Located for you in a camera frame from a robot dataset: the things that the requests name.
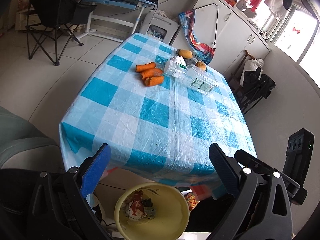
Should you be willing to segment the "clear plastic jar with label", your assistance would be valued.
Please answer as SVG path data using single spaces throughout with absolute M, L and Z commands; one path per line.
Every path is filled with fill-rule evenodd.
M 210 95 L 218 87 L 212 75 L 193 64 L 186 65 L 181 56 L 169 59 L 164 66 L 164 73 L 174 77 L 185 87 L 202 94 Z

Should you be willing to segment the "colourful hanging fabric bag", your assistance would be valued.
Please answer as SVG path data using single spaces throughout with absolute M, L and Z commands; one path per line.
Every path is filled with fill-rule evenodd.
M 179 15 L 179 20 L 186 41 L 192 48 L 194 55 L 203 61 L 205 64 L 209 64 L 215 54 L 216 50 L 216 36 L 217 36 L 217 22 L 218 16 L 216 16 L 215 28 L 214 28 L 214 40 L 211 45 L 200 42 L 196 35 L 194 34 L 194 25 L 196 20 L 196 10 L 192 9 L 189 11 L 181 12 Z

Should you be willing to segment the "yellow mango with dark spot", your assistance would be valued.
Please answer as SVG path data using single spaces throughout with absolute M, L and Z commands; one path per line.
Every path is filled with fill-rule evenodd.
M 189 50 L 178 49 L 177 55 L 180 57 L 183 57 L 184 59 L 192 59 L 193 58 L 193 54 Z

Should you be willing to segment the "white cabinet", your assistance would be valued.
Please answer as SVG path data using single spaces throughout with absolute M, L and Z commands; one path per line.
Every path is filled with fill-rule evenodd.
M 195 0 L 191 9 L 196 10 L 194 34 L 208 45 L 214 40 L 216 16 L 216 50 L 209 66 L 224 77 L 238 67 L 247 50 L 258 59 L 264 59 L 270 48 L 239 9 L 224 0 Z

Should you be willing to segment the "black folding camp chair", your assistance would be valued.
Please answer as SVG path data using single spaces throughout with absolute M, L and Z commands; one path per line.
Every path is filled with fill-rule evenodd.
M 71 27 L 87 24 L 96 7 L 76 0 L 29 0 L 28 9 L 33 8 L 40 21 L 31 23 L 30 16 L 27 16 L 28 59 L 31 60 L 41 49 L 53 65 L 58 66 L 71 40 L 84 45 Z

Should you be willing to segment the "blue white checkered tablecloth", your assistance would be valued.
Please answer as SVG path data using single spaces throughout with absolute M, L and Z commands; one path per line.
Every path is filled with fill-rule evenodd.
M 175 48 L 140 33 L 108 55 L 60 122 L 65 168 L 108 144 L 107 170 L 123 168 L 175 187 L 206 185 L 215 197 L 224 193 L 209 147 L 217 143 L 230 157 L 240 149 L 255 154 L 249 129 L 225 78 L 212 68 L 217 86 L 210 95 L 169 76 L 144 85 L 137 65 L 161 68 L 175 55 Z

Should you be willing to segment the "black folded chair with clothes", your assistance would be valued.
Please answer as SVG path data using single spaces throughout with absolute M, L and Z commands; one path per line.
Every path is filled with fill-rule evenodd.
M 276 83 L 263 73 L 264 61 L 257 59 L 247 50 L 238 67 L 227 82 L 243 115 L 261 100 L 267 99 Z

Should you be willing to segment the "yellow trash bin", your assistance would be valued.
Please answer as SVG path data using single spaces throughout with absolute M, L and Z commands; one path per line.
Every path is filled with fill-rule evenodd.
M 114 208 L 124 239 L 178 239 L 189 222 L 189 207 L 178 189 L 156 182 L 127 190 Z

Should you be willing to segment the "red white snack bag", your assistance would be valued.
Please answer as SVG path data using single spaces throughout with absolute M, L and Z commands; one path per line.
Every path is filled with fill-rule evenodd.
M 155 217 L 152 199 L 143 190 L 135 191 L 125 199 L 125 216 L 133 222 L 145 222 Z

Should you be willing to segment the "blue white study desk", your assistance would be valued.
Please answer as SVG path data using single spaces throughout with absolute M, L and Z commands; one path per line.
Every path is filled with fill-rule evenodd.
M 123 42 L 121 33 L 116 30 L 115 34 L 112 34 L 109 30 L 107 33 L 99 31 L 98 27 L 93 25 L 93 21 L 100 21 L 105 23 L 111 23 L 121 27 L 127 27 L 130 29 L 129 34 L 136 32 L 137 26 L 140 22 L 142 13 L 148 7 L 154 7 L 156 4 L 147 0 L 80 0 L 82 3 L 90 5 L 103 6 L 104 9 L 111 9 L 111 14 L 91 12 L 88 17 L 88 21 L 84 26 L 84 32 L 78 36 L 78 39 L 82 39 L 86 36 L 94 36 L 103 38 L 114 42 Z M 127 12 L 137 12 L 138 15 L 134 21 L 125 21 L 119 19 L 118 16 Z

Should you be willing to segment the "dark glass fruit plate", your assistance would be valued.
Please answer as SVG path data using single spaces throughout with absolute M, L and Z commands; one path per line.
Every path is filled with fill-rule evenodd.
M 201 61 L 198 58 L 194 57 L 192 59 L 184 59 L 187 65 L 195 65 L 196 62 Z

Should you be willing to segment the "speckled yellow mango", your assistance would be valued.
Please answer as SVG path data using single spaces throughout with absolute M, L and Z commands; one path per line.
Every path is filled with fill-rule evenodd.
M 195 63 L 195 66 L 197 66 L 198 68 L 200 68 L 202 71 L 206 71 L 207 67 L 206 64 L 202 61 L 198 61 Z

